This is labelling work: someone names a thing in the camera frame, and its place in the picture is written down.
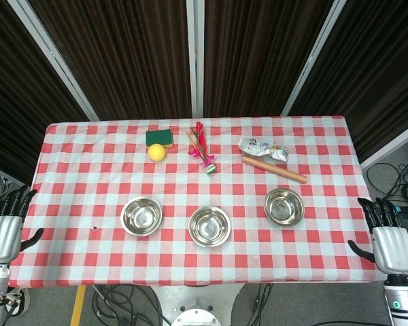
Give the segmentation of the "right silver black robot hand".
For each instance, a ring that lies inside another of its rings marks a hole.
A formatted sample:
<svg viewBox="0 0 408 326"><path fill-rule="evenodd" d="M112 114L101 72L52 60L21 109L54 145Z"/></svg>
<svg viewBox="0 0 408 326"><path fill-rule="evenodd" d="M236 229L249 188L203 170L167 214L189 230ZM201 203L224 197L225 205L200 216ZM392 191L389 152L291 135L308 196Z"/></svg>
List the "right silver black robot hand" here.
<svg viewBox="0 0 408 326"><path fill-rule="evenodd" d="M386 199L372 202L358 198L357 201L364 212L373 251L364 251L353 240L348 240L351 250L374 263L384 274L408 274L408 231L402 226L396 207Z"/></svg>

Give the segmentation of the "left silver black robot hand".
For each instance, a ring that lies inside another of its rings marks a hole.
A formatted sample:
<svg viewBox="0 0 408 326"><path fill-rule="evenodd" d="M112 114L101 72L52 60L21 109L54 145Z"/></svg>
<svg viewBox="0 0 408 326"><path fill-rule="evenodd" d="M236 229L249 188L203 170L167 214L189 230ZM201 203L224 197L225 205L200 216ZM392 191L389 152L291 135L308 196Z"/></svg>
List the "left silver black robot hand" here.
<svg viewBox="0 0 408 326"><path fill-rule="evenodd" d="M10 264L18 254L35 245L41 239L44 229L39 228L28 240L22 240L22 229L29 205L37 193L27 191L24 185L11 191L0 201L0 264Z"/></svg>

